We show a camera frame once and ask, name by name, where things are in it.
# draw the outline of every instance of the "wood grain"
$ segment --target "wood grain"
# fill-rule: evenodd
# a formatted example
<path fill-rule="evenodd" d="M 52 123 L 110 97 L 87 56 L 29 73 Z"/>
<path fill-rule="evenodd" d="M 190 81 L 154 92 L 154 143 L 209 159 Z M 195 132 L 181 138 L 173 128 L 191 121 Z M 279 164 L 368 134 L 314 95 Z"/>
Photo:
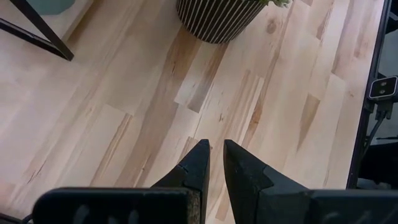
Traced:
<path fill-rule="evenodd" d="M 0 212 L 24 217 L 55 187 L 148 187 L 203 138 L 208 223 L 233 223 L 224 139 L 307 187 L 345 188 L 382 5 L 270 4 L 211 45 L 175 1 L 98 0 L 72 62 L 0 32 Z"/>

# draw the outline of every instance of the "black and white striped pot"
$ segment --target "black and white striped pot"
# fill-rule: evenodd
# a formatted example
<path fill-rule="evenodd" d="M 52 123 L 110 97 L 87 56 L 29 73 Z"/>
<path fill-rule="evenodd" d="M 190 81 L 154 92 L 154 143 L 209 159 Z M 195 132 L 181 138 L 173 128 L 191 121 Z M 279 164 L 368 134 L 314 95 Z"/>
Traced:
<path fill-rule="evenodd" d="M 234 39 L 265 6 L 258 0 L 177 0 L 183 25 L 212 44 Z"/>

